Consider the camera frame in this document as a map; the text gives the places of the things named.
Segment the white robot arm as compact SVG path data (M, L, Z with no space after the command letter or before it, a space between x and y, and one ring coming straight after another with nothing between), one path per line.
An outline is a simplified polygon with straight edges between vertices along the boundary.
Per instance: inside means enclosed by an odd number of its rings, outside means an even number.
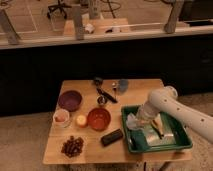
M137 115L143 121L152 121L165 112L213 144L213 117L178 102L177 98L177 90L172 86L152 90Z

